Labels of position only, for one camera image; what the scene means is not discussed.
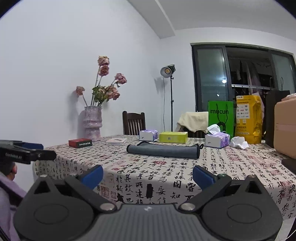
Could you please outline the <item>grey microfibre towel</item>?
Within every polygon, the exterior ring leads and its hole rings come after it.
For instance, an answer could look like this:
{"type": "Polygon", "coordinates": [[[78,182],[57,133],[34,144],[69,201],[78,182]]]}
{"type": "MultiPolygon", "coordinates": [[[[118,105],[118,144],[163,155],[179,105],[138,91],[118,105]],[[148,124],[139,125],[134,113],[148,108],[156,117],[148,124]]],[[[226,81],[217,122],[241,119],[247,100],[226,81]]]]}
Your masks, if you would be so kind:
{"type": "Polygon", "coordinates": [[[160,156],[170,158],[199,159],[204,145],[172,146],[156,145],[149,142],[140,142],[137,145],[128,145],[126,151],[131,154],[160,156]]]}

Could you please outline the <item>calligraphy print tablecloth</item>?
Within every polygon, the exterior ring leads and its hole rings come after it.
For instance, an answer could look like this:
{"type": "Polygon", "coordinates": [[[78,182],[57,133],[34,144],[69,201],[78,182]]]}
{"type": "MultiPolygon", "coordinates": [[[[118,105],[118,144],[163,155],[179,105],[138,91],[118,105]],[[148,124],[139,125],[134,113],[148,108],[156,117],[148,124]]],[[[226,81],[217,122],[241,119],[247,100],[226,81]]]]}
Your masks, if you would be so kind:
{"type": "Polygon", "coordinates": [[[104,177],[95,192],[113,203],[181,204],[200,192],[192,170],[199,165],[213,174],[225,173],[234,180],[256,175],[278,206],[284,219],[295,217],[295,175],[285,168],[284,156],[266,144],[241,150],[204,147],[198,159],[165,158],[130,154],[126,145],[113,146],[103,137],[86,148],[68,144],[53,146],[54,161],[34,164],[36,175],[63,179],[95,165],[104,177]]]}

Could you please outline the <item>black paper bag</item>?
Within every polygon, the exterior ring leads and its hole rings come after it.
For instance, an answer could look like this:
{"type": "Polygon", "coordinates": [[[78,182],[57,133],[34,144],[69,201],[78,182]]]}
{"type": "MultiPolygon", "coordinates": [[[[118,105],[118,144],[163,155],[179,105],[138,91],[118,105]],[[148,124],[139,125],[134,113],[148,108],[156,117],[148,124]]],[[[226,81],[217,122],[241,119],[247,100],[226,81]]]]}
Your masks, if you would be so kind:
{"type": "Polygon", "coordinates": [[[278,102],[280,102],[284,97],[287,97],[289,94],[289,90],[271,90],[265,97],[265,143],[272,148],[274,147],[274,108],[278,102]]]}

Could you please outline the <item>lime green tissue box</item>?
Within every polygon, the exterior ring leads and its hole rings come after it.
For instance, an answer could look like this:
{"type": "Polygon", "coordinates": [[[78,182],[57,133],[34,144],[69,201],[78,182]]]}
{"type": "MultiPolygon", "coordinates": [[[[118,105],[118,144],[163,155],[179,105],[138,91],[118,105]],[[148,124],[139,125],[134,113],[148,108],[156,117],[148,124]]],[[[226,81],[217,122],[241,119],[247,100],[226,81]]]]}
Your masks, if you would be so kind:
{"type": "Polygon", "coordinates": [[[188,139],[187,132],[162,132],[159,134],[159,142],[185,144],[188,139]]]}

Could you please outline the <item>yellow paper delivery bag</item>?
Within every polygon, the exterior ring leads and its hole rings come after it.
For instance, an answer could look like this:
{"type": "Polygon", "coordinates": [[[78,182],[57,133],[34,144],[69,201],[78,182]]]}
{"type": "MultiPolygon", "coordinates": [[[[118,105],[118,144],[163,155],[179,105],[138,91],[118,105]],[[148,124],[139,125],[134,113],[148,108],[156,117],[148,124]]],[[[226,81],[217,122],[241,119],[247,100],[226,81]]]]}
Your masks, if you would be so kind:
{"type": "Polygon", "coordinates": [[[260,96],[237,96],[235,136],[244,137],[248,144],[260,144],[262,125],[263,117],[260,96]]]}

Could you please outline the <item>studio light on stand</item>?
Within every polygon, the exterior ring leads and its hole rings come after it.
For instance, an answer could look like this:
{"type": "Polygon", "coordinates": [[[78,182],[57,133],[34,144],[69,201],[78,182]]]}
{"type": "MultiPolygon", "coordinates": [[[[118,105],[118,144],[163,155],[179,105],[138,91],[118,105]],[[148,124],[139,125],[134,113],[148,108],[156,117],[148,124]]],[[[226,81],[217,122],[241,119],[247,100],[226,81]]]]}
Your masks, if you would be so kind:
{"type": "Polygon", "coordinates": [[[170,100],[171,100],[171,132],[173,131],[173,74],[175,73],[176,68],[174,64],[167,65],[160,70],[161,76],[170,79],[170,100]]]}

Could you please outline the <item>dark wooden chair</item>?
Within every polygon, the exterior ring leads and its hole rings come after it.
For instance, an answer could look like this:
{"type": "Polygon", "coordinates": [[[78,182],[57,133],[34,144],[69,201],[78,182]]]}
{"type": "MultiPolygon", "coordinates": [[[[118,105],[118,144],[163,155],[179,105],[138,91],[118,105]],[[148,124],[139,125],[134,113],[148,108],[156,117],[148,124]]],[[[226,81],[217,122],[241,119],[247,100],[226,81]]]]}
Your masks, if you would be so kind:
{"type": "Polygon", "coordinates": [[[125,135],[139,135],[140,131],[146,129],[144,113],[122,112],[123,133],[125,135]]]}

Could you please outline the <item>cream cloth on chair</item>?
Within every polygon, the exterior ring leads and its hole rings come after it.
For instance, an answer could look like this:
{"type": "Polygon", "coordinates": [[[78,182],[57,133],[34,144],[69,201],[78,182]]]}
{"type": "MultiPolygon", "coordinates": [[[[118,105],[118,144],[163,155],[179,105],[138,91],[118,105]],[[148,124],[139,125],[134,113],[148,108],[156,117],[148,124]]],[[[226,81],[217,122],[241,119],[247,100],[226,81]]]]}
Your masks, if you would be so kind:
{"type": "Polygon", "coordinates": [[[186,128],[193,133],[197,131],[207,133],[209,126],[208,115],[207,111],[182,113],[177,121],[175,131],[184,132],[184,128],[186,128]]]}

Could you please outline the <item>green mucun paper bag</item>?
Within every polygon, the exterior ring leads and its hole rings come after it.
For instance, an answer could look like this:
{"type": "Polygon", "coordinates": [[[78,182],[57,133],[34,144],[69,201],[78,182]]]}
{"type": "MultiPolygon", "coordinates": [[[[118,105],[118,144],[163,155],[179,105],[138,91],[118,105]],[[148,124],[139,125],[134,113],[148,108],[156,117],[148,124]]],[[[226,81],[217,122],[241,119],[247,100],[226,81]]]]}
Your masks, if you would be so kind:
{"type": "Polygon", "coordinates": [[[208,123],[217,124],[221,132],[234,136],[234,107],[231,101],[209,101],[208,123]]]}

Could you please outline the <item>purple tissue pack near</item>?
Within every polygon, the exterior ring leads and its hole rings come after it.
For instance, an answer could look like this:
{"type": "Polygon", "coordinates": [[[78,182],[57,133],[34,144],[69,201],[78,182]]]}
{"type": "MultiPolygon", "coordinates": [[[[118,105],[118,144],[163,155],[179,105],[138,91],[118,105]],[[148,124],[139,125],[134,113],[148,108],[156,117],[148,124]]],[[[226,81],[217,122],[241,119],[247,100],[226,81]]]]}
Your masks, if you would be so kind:
{"type": "Polygon", "coordinates": [[[221,149],[230,144],[230,135],[221,132],[217,124],[210,125],[207,131],[208,133],[205,135],[205,146],[221,149]]]}

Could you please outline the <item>purple tissue pack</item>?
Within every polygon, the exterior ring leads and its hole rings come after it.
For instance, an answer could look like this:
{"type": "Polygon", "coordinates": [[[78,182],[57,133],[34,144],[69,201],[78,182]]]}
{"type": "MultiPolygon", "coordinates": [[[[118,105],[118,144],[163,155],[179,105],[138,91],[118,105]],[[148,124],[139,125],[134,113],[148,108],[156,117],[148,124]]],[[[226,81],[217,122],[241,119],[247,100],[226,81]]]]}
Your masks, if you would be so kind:
{"type": "Polygon", "coordinates": [[[159,138],[159,133],[157,130],[141,130],[139,132],[139,140],[153,142],[159,138]]]}
{"type": "Polygon", "coordinates": [[[208,133],[205,135],[205,146],[221,149],[230,144],[230,135],[221,132],[217,124],[210,125],[207,131],[208,133]]]}

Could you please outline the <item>red and black box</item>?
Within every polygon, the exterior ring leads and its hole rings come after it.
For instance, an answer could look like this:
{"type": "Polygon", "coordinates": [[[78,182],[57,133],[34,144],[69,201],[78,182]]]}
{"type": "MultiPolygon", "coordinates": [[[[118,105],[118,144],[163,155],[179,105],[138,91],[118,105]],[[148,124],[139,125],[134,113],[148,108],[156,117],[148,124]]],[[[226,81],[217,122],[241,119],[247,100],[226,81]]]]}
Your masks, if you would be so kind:
{"type": "Polygon", "coordinates": [[[78,149],[78,148],[92,146],[92,140],[88,138],[78,138],[74,140],[69,140],[68,144],[70,147],[78,149]]]}

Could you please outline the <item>white flat box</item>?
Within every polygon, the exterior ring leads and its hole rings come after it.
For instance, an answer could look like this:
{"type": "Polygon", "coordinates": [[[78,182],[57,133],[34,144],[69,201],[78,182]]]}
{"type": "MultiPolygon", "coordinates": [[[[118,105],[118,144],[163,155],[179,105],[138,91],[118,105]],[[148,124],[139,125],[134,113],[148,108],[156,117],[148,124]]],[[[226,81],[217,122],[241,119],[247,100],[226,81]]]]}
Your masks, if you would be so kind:
{"type": "Polygon", "coordinates": [[[108,145],[117,145],[117,146],[124,145],[126,142],[127,142],[127,138],[111,138],[106,141],[108,145]]]}

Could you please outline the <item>purple tissue pack far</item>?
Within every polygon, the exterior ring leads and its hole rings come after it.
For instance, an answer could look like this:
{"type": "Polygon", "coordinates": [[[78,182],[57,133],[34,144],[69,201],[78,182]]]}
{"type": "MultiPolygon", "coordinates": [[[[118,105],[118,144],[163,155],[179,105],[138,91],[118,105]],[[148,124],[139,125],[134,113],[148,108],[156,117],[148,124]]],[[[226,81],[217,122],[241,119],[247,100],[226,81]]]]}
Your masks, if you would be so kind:
{"type": "Polygon", "coordinates": [[[159,138],[159,133],[157,130],[141,130],[139,132],[139,140],[153,142],[159,138]]]}

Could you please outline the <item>crumpled white tissue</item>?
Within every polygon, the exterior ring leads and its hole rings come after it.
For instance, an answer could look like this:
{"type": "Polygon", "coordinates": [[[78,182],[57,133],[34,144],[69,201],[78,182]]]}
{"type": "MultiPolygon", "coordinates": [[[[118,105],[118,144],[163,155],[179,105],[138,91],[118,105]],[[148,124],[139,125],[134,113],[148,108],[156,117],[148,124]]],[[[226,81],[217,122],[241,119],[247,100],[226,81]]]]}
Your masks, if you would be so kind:
{"type": "Polygon", "coordinates": [[[249,147],[248,142],[244,137],[233,137],[230,140],[230,147],[245,150],[249,147]]]}

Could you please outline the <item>tan cardboard box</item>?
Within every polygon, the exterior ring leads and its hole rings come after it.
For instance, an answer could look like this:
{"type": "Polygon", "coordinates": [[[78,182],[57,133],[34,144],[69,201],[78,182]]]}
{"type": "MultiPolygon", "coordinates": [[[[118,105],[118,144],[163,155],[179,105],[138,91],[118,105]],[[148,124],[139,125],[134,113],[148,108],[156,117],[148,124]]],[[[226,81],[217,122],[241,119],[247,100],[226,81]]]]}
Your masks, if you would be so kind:
{"type": "Polygon", "coordinates": [[[274,148],[295,159],[296,142],[295,93],[283,98],[274,108],[274,148]]]}

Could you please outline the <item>dark chair under cloth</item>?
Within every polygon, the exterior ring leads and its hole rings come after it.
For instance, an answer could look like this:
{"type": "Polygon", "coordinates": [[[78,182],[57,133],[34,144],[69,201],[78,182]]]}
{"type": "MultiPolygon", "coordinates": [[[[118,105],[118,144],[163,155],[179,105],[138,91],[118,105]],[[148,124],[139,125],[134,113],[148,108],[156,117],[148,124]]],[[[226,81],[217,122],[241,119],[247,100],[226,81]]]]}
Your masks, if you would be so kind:
{"type": "Polygon", "coordinates": [[[185,126],[182,126],[181,131],[182,132],[187,132],[189,138],[204,138],[205,137],[205,132],[204,131],[192,132],[189,129],[187,129],[185,126]]]}

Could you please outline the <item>dried pink rose bouquet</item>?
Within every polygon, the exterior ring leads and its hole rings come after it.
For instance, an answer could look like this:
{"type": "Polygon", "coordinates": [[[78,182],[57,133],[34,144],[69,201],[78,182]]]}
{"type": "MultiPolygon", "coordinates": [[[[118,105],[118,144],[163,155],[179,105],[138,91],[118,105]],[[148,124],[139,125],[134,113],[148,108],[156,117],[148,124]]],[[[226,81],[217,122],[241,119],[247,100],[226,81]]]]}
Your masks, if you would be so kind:
{"type": "Polygon", "coordinates": [[[109,74],[110,60],[107,56],[98,56],[97,63],[98,70],[96,74],[95,85],[92,88],[92,98],[90,105],[87,104],[87,101],[84,97],[85,88],[82,86],[77,86],[75,89],[76,95],[83,98],[86,107],[102,106],[104,102],[117,100],[120,97],[118,89],[127,82],[126,77],[122,73],[116,73],[111,84],[102,85],[102,78],[109,74]]]}

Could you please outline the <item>pink speckled ceramic vase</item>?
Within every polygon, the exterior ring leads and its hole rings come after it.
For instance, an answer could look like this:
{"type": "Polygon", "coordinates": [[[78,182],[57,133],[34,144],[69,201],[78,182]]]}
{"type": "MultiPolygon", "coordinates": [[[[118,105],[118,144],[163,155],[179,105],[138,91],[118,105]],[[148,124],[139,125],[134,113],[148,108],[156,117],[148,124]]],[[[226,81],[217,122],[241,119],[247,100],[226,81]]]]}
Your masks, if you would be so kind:
{"type": "Polygon", "coordinates": [[[101,138],[100,128],[102,127],[102,107],[88,106],[85,107],[85,116],[83,119],[83,126],[85,130],[85,137],[91,139],[93,142],[101,138]]]}

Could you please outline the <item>dark framed sliding window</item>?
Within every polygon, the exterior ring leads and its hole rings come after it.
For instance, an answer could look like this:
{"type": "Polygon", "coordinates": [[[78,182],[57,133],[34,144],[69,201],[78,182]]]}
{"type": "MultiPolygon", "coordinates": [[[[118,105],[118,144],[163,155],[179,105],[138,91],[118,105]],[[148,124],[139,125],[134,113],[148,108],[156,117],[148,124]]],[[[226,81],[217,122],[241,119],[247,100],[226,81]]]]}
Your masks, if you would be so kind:
{"type": "Polygon", "coordinates": [[[235,101],[255,92],[295,92],[295,55],[256,45],[192,44],[195,110],[207,111],[208,101],[235,101]]]}

